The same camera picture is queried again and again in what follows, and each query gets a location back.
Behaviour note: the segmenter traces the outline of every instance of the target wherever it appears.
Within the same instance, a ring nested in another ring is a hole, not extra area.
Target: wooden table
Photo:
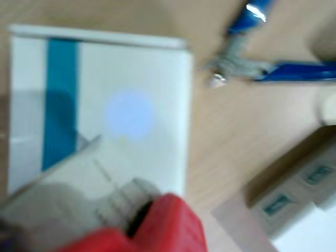
[[[204,86],[200,67],[244,5],[232,0],[2,0],[0,2],[0,155],[6,182],[9,33],[12,23],[181,36],[195,56],[187,201],[203,220],[210,251],[239,251],[211,210],[319,126],[317,85],[232,80]],[[336,2],[279,0],[269,22],[251,35],[246,57],[263,60],[332,59]]]

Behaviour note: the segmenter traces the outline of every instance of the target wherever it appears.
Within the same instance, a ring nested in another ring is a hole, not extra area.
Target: wooden surface
[[[9,34],[12,23],[181,36],[195,56],[187,201],[203,220],[210,251],[239,251],[210,212],[319,126],[316,85],[253,85],[232,80],[207,89],[200,67],[244,1],[1,0],[0,152],[6,177]],[[246,56],[316,60],[336,56],[336,2],[278,0],[269,22],[251,35]]]

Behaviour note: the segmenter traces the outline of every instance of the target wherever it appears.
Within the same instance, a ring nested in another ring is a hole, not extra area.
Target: red object
[[[133,239],[103,228],[56,252],[207,252],[200,219],[173,194],[157,199]]]

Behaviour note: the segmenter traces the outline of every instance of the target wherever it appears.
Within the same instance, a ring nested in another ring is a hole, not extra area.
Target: blue stripe
[[[43,171],[76,150],[77,46],[74,40],[48,41]]]

